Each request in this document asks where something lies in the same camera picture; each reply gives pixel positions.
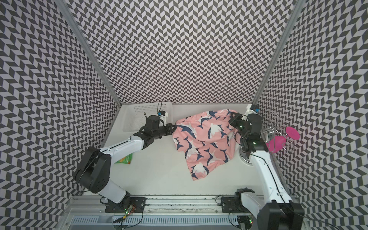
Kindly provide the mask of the aluminium left corner post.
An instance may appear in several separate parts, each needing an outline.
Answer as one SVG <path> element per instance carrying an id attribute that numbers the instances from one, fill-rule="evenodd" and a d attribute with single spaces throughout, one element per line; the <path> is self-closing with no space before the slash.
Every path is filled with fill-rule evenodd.
<path id="1" fill-rule="evenodd" d="M 106 89 L 111 94 L 113 100 L 117 103 L 118 107 L 121 107 L 122 103 L 115 92 L 113 86 L 111 85 L 108 77 L 106 76 L 105 72 L 103 71 L 98 59 L 96 58 L 95 54 L 93 53 L 90 45 L 87 42 L 84 34 L 82 33 L 80 27 L 74 20 L 73 15 L 71 14 L 69 7 L 67 6 L 65 1 L 62 0 L 55 0 L 54 3 L 57 5 L 58 9 L 60 10 L 62 16 L 66 20 L 67 24 L 71 28 L 73 34 L 75 35 L 76 39 L 80 43 L 82 49 L 84 50 L 85 54 L 89 58 L 90 62 L 92 63 L 94 69 L 96 70 L 98 76 L 100 77 L 101 81 L 104 83 Z"/>

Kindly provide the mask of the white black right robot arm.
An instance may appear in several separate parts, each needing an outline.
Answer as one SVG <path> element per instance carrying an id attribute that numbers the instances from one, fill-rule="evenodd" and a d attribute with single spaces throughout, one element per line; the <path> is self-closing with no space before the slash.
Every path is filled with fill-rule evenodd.
<path id="1" fill-rule="evenodd" d="M 271 161 L 271 145 L 262 137 L 262 120 L 258 114 L 231 113 L 230 125 L 239 132 L 241 151 L 259 174 L 264 198 L 247 188 L 239 189 L 237 195 L 241 205 L 253 215 L 258 229 L 300 230 L 304 210 L 292 200 L 278 177 Z"/>

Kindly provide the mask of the aluminium corner post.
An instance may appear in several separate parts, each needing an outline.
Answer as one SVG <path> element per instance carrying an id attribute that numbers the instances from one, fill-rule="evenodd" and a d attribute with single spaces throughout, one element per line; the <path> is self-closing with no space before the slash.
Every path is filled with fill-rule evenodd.
<path id="1" fill-rule="evenodd" d="M 258 101 L 260 100 L 260 97 L 271 77 L 271 74 L 277 64 L 277 61 L 279 60 L 279 57 L 288 41 L 288 38 L 294 28 L 295 23 L 297 22 L 303 8 L 304 5 L 306 3 L 306 0 L 297 0 L 296 4 L 294 6 L 294 9 L 290 15 L 290 18 L 287 20 L 285 29 L 280 37 L 280 40 L 276 46 L 275 52 L 271 57 L 270 63 L 267 66 L 266 72 L 264 74 L 264 76 L 262 77 L 261 83 L 259 85 L 258 90 L 256 91 L 256 94 L 254 96 L 254 99 L 252 101 L 252 104 L 257 104 Z"/>
<path id="2" fill-rule="evenodd" d="M 69 7 L 67 6 L 65 1 L 62 0 L 55 0 L 54 3 L 57 5 L 58 9 L 60 10 L 62 16 L 66 20 L 67 24 L 71 28 L 73 34 L 75 35 L 76 39 L 80 43 L 82 49 L 84 50 L 85 54 L 89 58 L 90 62 L 92 63 L 94 69 L 96 70 L 98 76 L 100 77 L 101 81 L 104 83 L 106 89 L 111 94 L 113 100 L 117 103 L 118 107 L 121 107 L 122 103 L 115 92 L 113 86 L 111 85 L 108 77 L 106 76 L 105 72 L 103 71 L 98 59 L 96 58 L 95 54 L 93 53 L 90 45 L 87 42 L 84 34 L 82 33 L 80 27 L 74 20 L 73 15 L 71 14 Z"/>

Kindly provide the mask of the aluminium right corner post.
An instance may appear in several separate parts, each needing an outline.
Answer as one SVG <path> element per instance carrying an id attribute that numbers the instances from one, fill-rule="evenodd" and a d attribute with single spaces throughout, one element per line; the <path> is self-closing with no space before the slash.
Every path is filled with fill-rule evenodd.
<path id="1" fill-rule="evenodd" d="M 306 3 L 306 0 L 297 0 L 296 4 L 294 6 L 294 9 L 290 15 L 290 18 L 287 20 L 285 29 L 280 37 L 280 40 L 276 46 L 275 52 L 271 57 L 270 63 L 267 66 L 266 72 L 264 74 L 264 76 L 262 77 L 261 83 L 259 85 L 258 90 L 256 91 L 256 94 L 254 96 L 254 99 L 252 101 L 252 104 L 257 104 L 258 101 L 260 100 L 260 97 L 271 77 L 271 74 L 277 64 L 277 61 L 279 60 L 279 57 L 288 41 L 288 38 L 294 28 L 295 23 L 297 22 L 303 8 L 304 5 Z"/>

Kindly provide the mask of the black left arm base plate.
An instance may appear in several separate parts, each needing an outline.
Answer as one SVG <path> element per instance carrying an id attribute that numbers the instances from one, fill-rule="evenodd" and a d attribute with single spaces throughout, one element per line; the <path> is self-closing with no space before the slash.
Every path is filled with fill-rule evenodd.
<path id="1" fill-rule="evenodd" d="M 105 207 L 105 213 L 125 213 L 130 206 L 133 206 L 134 213 L 142 213 L 145 209 L 146 200 L 147 198 L 143 196 L 124 198 L 123 201 L 118 204 L 108 200 Z"/>

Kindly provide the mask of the green snack packet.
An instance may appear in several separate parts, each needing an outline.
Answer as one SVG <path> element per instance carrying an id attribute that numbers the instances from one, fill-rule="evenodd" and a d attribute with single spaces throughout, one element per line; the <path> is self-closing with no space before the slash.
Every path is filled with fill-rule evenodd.
<path id="1" fill-rule="evenodd" d="M 133 154 L 127 155 L 126 157 L 118 160 L 115 164 L 131 164 Z"/>

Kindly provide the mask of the white perforated plastic basket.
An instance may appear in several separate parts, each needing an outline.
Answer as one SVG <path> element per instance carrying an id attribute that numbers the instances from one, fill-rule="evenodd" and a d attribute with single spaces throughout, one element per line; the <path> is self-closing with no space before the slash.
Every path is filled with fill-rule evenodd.
<path id="1" fill-rule="evenodd" d="M 172 103 L 170 102 L 133 104 L 128 105 L 124 111 L 122 130 L 124 132 L 139 131 L 139 129 L 145 125 L 145 115 L 147 117 L 157 115 L 157 109 L 159 109 L 159 111 L 165 111 L 167 123 L 173 122 Z"/>

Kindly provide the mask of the pink shark print shorts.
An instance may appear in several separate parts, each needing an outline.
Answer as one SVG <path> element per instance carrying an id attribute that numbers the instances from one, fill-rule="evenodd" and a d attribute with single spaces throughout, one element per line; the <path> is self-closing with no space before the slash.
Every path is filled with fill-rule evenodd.
<path id="1" fill-rule="evenodd" d="M 239 138 L 230 124 L 235 110 L 210 110 L 177 120 L 172 137 L 176 149 L 185 156 L 192 180 L 207 177 L 217 167 L 234 158 Z"/>

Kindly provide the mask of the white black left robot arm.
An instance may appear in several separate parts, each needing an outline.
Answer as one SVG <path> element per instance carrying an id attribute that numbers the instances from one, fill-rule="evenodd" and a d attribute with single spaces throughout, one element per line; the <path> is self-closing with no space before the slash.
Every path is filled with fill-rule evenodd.
<path id="1" fill-rule="evenodd" d="M 77 184 L 108 201 L 127 209 L 130 193 L 110 179 L 111 167 L 126 156 L 149 147 L 155 140 L 170 136 L 177 125 L 166 123 L 163 115 L 151 115 L 140 130 L 127 140 L 107 148 L 89 147 L 77 165 L 73 174 Z"/>

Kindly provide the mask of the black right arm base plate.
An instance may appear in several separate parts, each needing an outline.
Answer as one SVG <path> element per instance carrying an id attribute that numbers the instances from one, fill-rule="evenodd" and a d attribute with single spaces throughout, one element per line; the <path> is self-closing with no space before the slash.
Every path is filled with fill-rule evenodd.
<path id="1" fill-rule="evenodd" d="M 234 197 L 221 197 L 220 204 L 223 213 L 245 212 L 245 209 L 242 207 L 241 203 Z"/>

